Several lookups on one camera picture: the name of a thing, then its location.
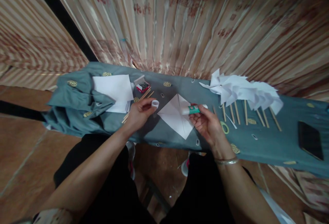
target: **hand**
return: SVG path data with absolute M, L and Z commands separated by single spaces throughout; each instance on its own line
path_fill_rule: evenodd
M 199 105 L 201 113 L 190 114 L 190 120 L 196 130 L 206 139 L 210 147 L 214 147 L 217 141 L 226 139 L 222 126 L 218 117 L 205 108 Z
M 131 105 L 129 116 L 123 125 L 131 133 L 141 129 L 146 123 L 148 117 L 156 111 L 156 107 L 152 107 L 151 103 L 155 98 L 145 98 Z

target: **smartphone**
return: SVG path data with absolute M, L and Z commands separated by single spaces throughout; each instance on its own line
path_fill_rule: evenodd
M 298 142 L 302 150 L 320 161 L 324 160 L 320 133 L 317 129 L 305 122 L 298 121 Z

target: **leg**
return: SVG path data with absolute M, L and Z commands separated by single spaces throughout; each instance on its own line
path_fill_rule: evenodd
M 68 153 L 63 164 L 55 173 L 56 187 L 95 152 L 107 138 L 108 136 L 98 134 L 85 135 L 81 142 Z M 81 223 L 131 222 L 132 220 L 155 223 L 139 201 L 136 185 L 128 170 L 128 158 L 128 149 L 124 147 L 99 194 L 81 219 Z
M 185 187 L 161 223 L 188 221 L 234 223 L 211 152 L 190 155 Z

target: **tiled floor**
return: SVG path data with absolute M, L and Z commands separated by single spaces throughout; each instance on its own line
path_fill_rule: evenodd
M 0 100 L 45 111 L 51 93 L 0 86 Z M 0 223 L 32 216 L 54 190 L 53 174 L 79 138 L 47 131 L 40 122 L 0 114 Z M 172 206 L 186 178 L 179 166 L 187 151 L 136 146 L 136 185 L 140 198 L 146 194 L 145 178 L 157 185 Z M 265 189 L 296 223 L 305 223 L 302 211 L 309 208 L 265 164 L 243 161 L 256 183 Z M 160 205 L 152 198 L 148 210 L 160 221 Z

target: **silver bracelet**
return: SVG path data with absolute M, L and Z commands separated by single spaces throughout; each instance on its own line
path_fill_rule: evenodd
M 235 164 L 239 161 L 239 159 L 237 157 L 234 157 L 233 159 L 230 160 L 215 160 L 215 162 L 218 165 L 231 165 L 231 164 Z

